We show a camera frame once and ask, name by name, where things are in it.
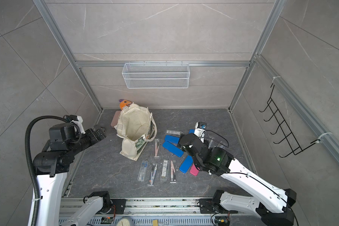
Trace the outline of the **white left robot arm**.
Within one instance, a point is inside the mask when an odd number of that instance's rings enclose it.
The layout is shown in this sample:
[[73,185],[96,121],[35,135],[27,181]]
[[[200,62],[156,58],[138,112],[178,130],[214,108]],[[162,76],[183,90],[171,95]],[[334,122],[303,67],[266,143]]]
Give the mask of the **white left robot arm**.
[[[34,125],[45,119],[61,121],[49,129],[49,140],[35,157],[31,153],[31,132]],[[29,226],[53,226],[58,223],[64,183],[75,156],[102,141],[105,128],[95,125],[84,129],[78,115],[63,117],[45,115],[33,119],[25,131],[24,149],[33,185]]]

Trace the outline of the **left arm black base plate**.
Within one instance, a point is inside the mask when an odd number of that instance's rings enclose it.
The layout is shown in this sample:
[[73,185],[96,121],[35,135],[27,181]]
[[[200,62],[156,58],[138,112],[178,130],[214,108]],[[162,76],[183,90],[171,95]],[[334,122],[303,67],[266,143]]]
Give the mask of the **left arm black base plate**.
[[126,199],[111,199],[104,200],[103,208],[99,211],[100,214],[123,214],[126,207]]

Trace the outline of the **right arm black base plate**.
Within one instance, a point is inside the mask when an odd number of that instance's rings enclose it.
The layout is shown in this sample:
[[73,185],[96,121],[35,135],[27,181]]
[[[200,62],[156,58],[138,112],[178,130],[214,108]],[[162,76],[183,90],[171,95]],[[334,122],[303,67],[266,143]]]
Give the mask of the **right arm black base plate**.
[[200,213],[202,214],[237,214],[238,211],[228,211],[221,207],[219,204],[215,204],[212,199],[199,199],[197,207],[200,208]]

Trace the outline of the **clear case blue compass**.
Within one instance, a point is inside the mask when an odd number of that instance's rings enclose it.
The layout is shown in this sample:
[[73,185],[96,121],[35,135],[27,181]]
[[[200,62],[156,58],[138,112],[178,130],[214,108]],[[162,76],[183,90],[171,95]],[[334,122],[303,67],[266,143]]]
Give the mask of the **clear case blue compass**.
[[147,174],[147,168],[148,168],[148,161],[142,161],[141,166],[138,172],[137,180],[138,181],[145,181],[146,174]]

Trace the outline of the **clear case white label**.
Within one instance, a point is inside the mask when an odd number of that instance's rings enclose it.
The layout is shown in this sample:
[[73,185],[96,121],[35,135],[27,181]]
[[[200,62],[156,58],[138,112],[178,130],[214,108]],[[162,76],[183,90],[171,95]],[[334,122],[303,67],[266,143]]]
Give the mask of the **clear case white label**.
[[170,161],[167,159],[163,160],[162,163],[162,172],[160,176],[160,181],[161,182],[166,182],[168,179],[168,173],[169,173],[169,167],[170,167]]

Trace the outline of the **beige canvas bag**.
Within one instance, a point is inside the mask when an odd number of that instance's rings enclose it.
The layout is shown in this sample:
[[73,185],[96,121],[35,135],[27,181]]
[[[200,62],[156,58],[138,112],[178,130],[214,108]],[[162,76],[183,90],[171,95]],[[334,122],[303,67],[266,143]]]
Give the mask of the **beige canvas bag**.
[[122,138],[120,154],[133,161],[138,160],[147,143],[154,141],[157,135],[153,114],[136,103],[121,110],[115,129]]

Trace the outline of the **clear labelled compass case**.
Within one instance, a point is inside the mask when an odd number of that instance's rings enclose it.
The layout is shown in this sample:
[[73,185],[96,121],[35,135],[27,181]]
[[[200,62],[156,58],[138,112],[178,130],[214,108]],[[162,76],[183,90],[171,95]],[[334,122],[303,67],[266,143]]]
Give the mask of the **clear labelled compass case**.
[[177,130],[166,130],[166,135],[173,137],[181,137],[182,135],[184,135],[184,133],[182,131]]

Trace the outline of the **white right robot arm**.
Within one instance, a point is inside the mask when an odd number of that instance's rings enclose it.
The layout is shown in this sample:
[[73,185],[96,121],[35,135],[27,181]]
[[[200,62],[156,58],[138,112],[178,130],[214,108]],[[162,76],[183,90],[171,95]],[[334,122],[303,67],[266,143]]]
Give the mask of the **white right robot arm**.
[[228,180],[249,194],[242,196],[217,190],[210,201],[213,212],[251,214],[267,226],[293,226],[299,223],[292,209],[297,198],[295,191],[266,182],[225,149],[208,148],[204,140],[204,137],[189,133],[180,138],[179,144],[199,171]]

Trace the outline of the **clear case dark compass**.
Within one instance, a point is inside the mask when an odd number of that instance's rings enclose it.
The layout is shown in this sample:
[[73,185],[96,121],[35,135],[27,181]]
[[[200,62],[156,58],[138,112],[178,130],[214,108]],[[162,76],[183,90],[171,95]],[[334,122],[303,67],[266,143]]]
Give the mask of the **clear case dark compass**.
[[149,174],[149,181],[148,181],[148,186],[154,186],[156,177],[157,177],[157,172],[159,169],[159,164],[158,163],[152,163],[150,167],[150,174]]

